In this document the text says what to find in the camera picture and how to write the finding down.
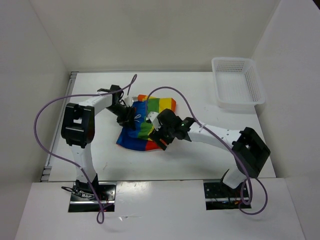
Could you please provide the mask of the rainbow striped shorts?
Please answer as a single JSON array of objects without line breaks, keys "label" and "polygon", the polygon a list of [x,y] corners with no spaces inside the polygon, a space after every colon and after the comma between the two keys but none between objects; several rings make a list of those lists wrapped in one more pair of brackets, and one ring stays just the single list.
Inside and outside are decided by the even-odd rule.
[{"label": "rainbow striped shorts", "polygon": [[151,123],[146,122],[150,112],[160,113],[165,109],[176,110],[176,101],[173,98],[157,98],[140,94],[137,101],[133,103],[135,108],[134,123],[135,130],[123,127],[116,144],[128,150],[147,152],[157,150],[160,147],[149,138],[154,129]]}]

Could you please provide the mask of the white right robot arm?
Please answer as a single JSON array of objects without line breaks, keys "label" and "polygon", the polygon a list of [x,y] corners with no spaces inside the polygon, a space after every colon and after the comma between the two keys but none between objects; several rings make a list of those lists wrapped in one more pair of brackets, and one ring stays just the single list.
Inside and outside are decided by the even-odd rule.
[{"label": "white right robot arm", "polygon": [[197,122],[193,117],[182,120],[170,109],[160,113],[151,111],[146,121],[153,125],[148,137],[162,150],[174,139],[231,150],[236,167],[227,170],[219,184],[219,191],[225,197],[232,196],[247,177],[256,179],[271,154],[262,138],[250,127],[230,130]]}]

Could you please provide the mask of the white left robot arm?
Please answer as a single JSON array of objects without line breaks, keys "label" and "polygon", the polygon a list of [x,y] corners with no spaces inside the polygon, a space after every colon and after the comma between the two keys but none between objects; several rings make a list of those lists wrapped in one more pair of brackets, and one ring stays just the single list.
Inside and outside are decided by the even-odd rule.
[{"label": "white left robot arm", "polygon": [[110,89],[101,88],[93,96],[80,103],[68,103],[65,106],[61,127],[61,136],[69,145],[76,166],[76,181],[72,191],[89,200],[100,194],[98,174],[94,169],[91,143],[95,136],[95,116],[107,109],[117,116],[121,127],[135,130],[135,113],[132,102],[126,103],[122,97],[124,91],[118,85]]}]

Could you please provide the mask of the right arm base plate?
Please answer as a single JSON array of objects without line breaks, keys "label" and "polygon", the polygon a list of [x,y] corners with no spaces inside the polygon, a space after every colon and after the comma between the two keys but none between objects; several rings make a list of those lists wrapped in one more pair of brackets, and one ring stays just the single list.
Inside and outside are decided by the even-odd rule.
[{"label": "right arm base plate", "polygon": [[243,202],[241,199],[241,185],[232,189],[220,180],[203,182],[206,210],[238,209]]}]

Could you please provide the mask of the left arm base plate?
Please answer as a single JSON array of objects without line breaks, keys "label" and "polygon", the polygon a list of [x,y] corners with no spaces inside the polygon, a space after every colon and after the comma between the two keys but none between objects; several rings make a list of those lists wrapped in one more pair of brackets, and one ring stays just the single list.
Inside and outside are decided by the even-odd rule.
[{"label": "left arm base plate", "polygon": [[[104,212],[115,211],[116,199],[116,182],[99,182],[97,188],[97,196],[103,206]],[[69,213],[97,213],[100,210],[99,203],[92,192],[76,190],[76,183],[71,187],[62,187],[67,192],[70,192]]]}]

